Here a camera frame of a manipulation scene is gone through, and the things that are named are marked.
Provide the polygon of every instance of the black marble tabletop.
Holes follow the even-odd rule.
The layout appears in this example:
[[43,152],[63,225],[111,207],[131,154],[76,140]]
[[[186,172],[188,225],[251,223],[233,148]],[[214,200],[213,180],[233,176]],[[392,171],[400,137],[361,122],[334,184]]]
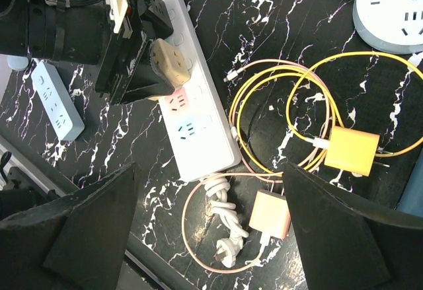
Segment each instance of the black marble tabletop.
[[[258,66],[244,77],[223,82],[228,71],[245,62],[272,57],[312,66],[339,52],[369,50],[352,24],[354,0],[185,1],[226,109],[241,83],[263,69]],[[413,56],[417,63],[422,58]],[[72,142],[58,141],[32,86],[30,70],[12,74],[1,103],[3,128],[13,131],[28,150],[37,152],[80,188],[136,161],[143,182],[130,240],[137,245],[139,254],[135,255],[140,261],[153,255],[159,259],[154,266],[174,270],[185,280],[177,284],[162,277],[165,283],[175,289],[307,288],[292,229],[285,240],[273,240],[261,262],[246,272],[220,275],[198,266],[187,253],[180,231],[182,208],[194,185],[178,179],[159,105],[145,100],[109,106],[94,91],[95,67],[61,63],[59,72],[85,122],[81,136]],[[380,134],[385,150],[402,149],[422,134],[423,84],[404,65],[379,57],[357,57],[331,62],[317,73],[331,90],[347,127]],[[287,129],[284,108],[293,84],[289,79],[268,83],[253,95],[242,118],[252,150],[272,170],[282,170],[288,161],[299,162],[311,150]],[[313,85],[299,90],[293,116],[298,117],[303,133],[319,133],[325,111],[322,100],[321,91]],[[374,166],[369,178],[325,166],[317,174],[335,186],[394,207],[418,152],[415,149],[384,161],[390,168]],[[255,178],[236,178],[231,183],[229,200],[237,204],[247,227],[255,193],[266,185]],[[211,264],[216,241],[228,232],[207,211],[204,192],[194,196],[186,220],[190,244]],[[251,232],[237,266],[256,256],[259,238]]]

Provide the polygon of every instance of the power outlet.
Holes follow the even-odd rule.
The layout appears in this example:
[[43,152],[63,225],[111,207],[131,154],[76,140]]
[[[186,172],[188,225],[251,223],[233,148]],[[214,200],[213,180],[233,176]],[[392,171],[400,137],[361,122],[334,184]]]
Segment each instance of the power outlet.
[[84,130],[84,123],[57,69],[41,61],[33,70],[31,78],[58,139],[75,140]]
[[189,182],[239,164],[241,152],[184,0],[162,1],[174,29],[166,41],[184,56],[191,79],[173,95],[160,98],[159,104],[181,180]]

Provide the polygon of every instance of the marble surface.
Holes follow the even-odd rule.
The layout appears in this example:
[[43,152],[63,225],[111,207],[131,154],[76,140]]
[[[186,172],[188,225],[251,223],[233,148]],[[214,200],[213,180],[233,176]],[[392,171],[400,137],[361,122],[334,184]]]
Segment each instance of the marble surface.
[[[354,0],[185,1],[226,109],[241,83],[263,69],[258,66],[244,77],[223,82],[228,71],[247,61],[279,57],[312,66],[339,52],[369,50],[352,24]],[[423,54],[411,58],[419,64]],[[194,185],[178,179],[159,105],[146,100],[109,106],[94,92],[95,67],[64,63],[59,72],[86,125],[76,141],[57,140],[33,89],[30,70],[12,74],[1,103],[1,124],[81,188],[136,161],[143,171],[143,183],[131,237],[140,249],[161,258],[165,269],[174,269],[186,280],[185,285],[198,289],[307,288],[292,229],[284,241],[273,240],[261,262],[246,272],[220,275],[198,266],[187,254],[180,232],[183,204]],[[378,57],[360,57],[331,62],[317,73],[332,91],[346,125],[379,133],[385,150],[402,149],[422,134],[418,109],[423,107],[423,86],[405,66]],[[287,161],[302,160],[311,150],[286,126],[284,108],[292,86],[290,79],[268,83],[251,98],[242,119],[255,155],[273,170],[282,170]],[[303,133],[319,133],[325,111],[322,100],[313,85],[299,90],[293,115]],[[327,167],[320,167],[317,174],[335,186],[394,207],[417,155],[415,150],[392,158],[387,161],[390,168],[374,166],[369,178]],[[231,179],[231,183],[229,200],[237,204],[247,227],[255,192],[266,185],[254,178]],[[207,264],[213,261],[216,241],[228,235],[220,220],[207,211],[203,192],[192,200],[187,233]],[[251,232],[238,266],[256,256],[259,238],[257,232]],[[176,289],[187,289],[185,285]]]

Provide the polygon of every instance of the black marble table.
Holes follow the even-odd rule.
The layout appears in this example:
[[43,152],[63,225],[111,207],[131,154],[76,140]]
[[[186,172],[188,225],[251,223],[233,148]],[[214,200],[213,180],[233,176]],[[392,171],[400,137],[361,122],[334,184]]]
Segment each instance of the black marble table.
[[[244,77],[223,82],[228,71],[247,61],[278,57],[311,66],[339,52],[369,50],[352,24],[354,0],[185,1],[226,109],[241,83],[263,69],[258,66]],[[74,142],[57,140],[30,71],[12,74],[1,103],[2,130],[16,135],[27,150],[38,153],[80,188],[136,161],[143,183],[128,246],[140,262],[175,289],[307,288],[292,229],[284,241],[273,240],[261,263],[244,273],[220,275],[198,266],[187,253],[180,231],[182,208],[194,184],[178,179],[159,105],[146,100],[109,106],[94,92],[95,67],[64,63],[59,72],[85,122],[81,136]],[[400,63],[378,57],[348,58],[324,65],[317,73],[332,91],[347,127],[380,134],[385,150],[402,149],[422,134],[423,84]],[[311,150],[287,129],[284,108],[293,84],[289,79],[267,84],[251,98],[242,118],[252,150],[273,170],[283,170],[288,161],[301,161]],[[293,116],[303,133],[317,135],[325,111],[321,91],[313,85],[299,91]],[[335,186],[395,207],[418,153],[416,149],[384,161],[390,168],[374,166],[369,178],[325,166],[317,174]],[[231,183],[229,199],[237,204],[247,227],[255,193],[266,185],[255,178],[235,178]],[[186,220],[191,245],[210,264],[216,241],[228,232],[218,217],[206,211],[204,192],[194,196]],[[259,238],[251,232],[237,266],[256,256]]]

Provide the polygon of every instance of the metal prong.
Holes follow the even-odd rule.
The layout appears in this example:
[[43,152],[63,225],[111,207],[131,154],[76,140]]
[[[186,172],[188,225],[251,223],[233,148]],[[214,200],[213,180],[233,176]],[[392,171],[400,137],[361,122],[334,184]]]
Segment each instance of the metal prong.
[[226,251],[218,249],[214,255],[216,262],[221,262],[227,256]]
[[382,150],[382,149],[378,149],[376,150],[378,153],[387,153],[388,155],[393,155],[394,153],[390,152],[390,151],[386,151],[386,150]]
[[384,166],[385,168],[389,168],[390,165],[389,164],[384,164],[384,163],[379,163],[377,161],[373,161],[374,164],[377,164],[378,166]]

